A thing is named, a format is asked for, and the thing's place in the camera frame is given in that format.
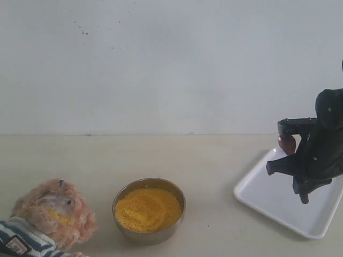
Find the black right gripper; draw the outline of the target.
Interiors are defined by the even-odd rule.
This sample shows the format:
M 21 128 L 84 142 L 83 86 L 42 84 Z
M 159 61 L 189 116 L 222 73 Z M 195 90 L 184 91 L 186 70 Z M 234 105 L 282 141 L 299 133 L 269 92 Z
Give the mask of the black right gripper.
M 292 136 L 297 144 L 295 153 L 268 161 L 269 176 L 292 176 L 294 193 L 310 194 L 342 175 L 342 128 L 329 130 L 316 123 L 308 134 Z

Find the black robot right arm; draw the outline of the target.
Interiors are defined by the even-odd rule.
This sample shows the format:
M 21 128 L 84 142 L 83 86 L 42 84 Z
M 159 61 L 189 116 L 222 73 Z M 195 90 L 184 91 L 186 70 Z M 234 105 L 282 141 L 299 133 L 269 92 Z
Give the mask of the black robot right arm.
M 278 121 L 278 144 L 285 157 L 268 161 L 268 175 L 293 179 L 293 191 L 308 195 L 342 175 L 342 89 L 325 89 L 315 100 L 315 118 Z

